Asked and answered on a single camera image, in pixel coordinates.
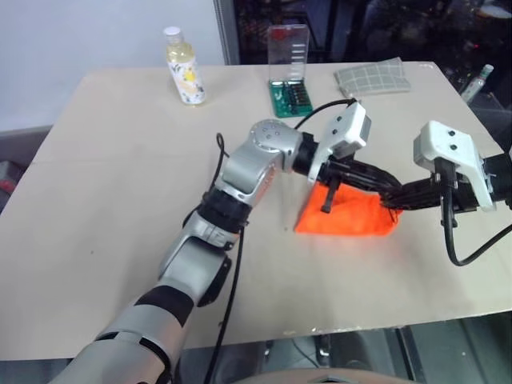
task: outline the clear plastic box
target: clear plastic box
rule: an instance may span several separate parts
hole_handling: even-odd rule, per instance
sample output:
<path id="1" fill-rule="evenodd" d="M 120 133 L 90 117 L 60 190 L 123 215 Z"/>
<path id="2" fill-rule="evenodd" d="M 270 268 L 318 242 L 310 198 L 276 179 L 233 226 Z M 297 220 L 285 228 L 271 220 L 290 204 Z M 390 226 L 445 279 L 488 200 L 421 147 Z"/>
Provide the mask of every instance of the clear plastic box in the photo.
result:
<path id="1" fill-rule="evenodd" d="M 304 83 L 309 40 L 306 25 L 268 29 L 269 91 L 278 118 L 306 116 L 313 110 Z"/>
<path id="2" fill-rule="evenodd" d="M 309 41 L 310 32 L 306 25 L 269 27 L 268 60 L 271 82 L 304 79 Z"/>

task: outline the bottle cap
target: bottle cap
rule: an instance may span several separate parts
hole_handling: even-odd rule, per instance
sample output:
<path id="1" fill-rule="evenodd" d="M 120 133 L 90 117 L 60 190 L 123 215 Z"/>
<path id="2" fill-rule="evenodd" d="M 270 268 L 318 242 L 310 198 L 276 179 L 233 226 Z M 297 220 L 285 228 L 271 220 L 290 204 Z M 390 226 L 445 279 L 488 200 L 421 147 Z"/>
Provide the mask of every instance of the bottle cap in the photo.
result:
<path id="1" fill-rule="evenodd" d="M 489 76 L 489 74 L 494 70 L 494 67 L 491 65 L 491 64 L 485 64 L 484 67 L 482 68 L 482 72 L 480 73 L 480 75 L 483 77 L 483 78 L 487 78 L 487 76 Z"/>
<path id="2" fill-rule="evenodd" d="M 168 26 L 163 30 L 163 34 L 167 37 L 169 43 L 176 43 L 183 41 L 182 30 L 177 26 Z"/>

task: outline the gray cloth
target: gray cloth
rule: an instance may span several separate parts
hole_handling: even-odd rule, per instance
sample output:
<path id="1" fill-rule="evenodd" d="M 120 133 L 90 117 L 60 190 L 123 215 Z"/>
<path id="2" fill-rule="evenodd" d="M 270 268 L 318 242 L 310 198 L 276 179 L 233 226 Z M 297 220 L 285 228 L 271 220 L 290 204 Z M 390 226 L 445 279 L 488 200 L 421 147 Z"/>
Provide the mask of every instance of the gray cloth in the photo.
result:
<path id="1" fill-rule="evenodd" d="M 334 77 L 347 98 L 410 91 L 410 84 L 400 58 L 337 70 Z"/>

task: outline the bottle label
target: bottle label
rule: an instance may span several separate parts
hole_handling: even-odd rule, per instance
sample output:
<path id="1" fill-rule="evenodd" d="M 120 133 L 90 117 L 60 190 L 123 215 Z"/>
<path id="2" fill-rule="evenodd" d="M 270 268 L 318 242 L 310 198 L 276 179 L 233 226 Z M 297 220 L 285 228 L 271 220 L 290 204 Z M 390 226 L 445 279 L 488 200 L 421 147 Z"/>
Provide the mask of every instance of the bottle label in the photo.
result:
<path id="1" fill-rule="evenodd" d="M 204 102 L 206 94 L 195 58 L 189 62 L 168 62 L 179 95 L 186 104 Z"/>

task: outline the cardboard surface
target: cardboard surface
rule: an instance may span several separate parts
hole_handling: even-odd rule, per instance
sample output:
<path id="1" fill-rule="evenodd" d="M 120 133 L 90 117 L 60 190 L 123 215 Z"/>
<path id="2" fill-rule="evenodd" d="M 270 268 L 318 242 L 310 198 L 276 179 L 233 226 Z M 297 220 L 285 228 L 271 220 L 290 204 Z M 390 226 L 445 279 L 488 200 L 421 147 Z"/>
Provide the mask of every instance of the cardboard surface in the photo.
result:
<path id="1" fill-rule="evenodd" d="M 332 73 L 344 66 L 308 66 L 314 106 L 341 98 Z M 401 182 L 428 177 L 412 153 L 431 119 L 471 134 L 482 156 L 500 152 L 435 64 L 405 68 L 410 93 L 362 100 L 373 124 L 357 160 Z M 210 183 L 216 132 L 230 152 L 272 117 L 266 66 L 207 66 L 202 74 L 209 100 L 198 107 L 181 104 L 166 68 L 84 78 L 0 217 L 0 360 L 73 357 L 155 283 L 166 248 Z M 318 139 L 338 111 L 302 129 Z M 405 212 L 384 238 L 295 234 L 305 193 L 303 176 L 277 176 L 251 214 L 226 343 L 512 308 L 512 236 L 457 268 L 439 209 Z M 459 257 L 511 216 L 502 203 L 492 214 L 458 216 Z M 214 344 L 229 287 L 230 280 L 215 304 L 194 312 L 188 347 Z"/>

